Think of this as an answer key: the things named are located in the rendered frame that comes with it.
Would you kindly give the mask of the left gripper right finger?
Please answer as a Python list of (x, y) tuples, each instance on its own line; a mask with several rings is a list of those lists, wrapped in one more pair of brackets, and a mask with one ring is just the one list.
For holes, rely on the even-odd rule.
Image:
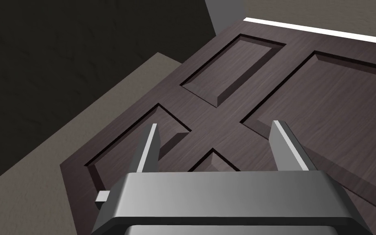
[(272, 121), (268, 140), (279, 171), (317, 170), (285, 121)]

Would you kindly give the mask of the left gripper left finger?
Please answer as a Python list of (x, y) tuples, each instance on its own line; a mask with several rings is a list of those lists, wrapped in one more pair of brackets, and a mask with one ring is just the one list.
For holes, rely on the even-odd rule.
[(137, 173), (156, 172), (160, 151), (160, 136), (157, 123), (148, 124), (142, 133), (137, 147), (136, 168)]

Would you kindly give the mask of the dark brown panelled door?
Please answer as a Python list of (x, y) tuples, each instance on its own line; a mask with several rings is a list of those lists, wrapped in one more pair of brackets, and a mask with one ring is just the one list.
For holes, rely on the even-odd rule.
[[(277, 169), (274, 120), (316, 171)], [(60, 167), (77, 235), (376, 235), (376, 43), (243, 20)]]

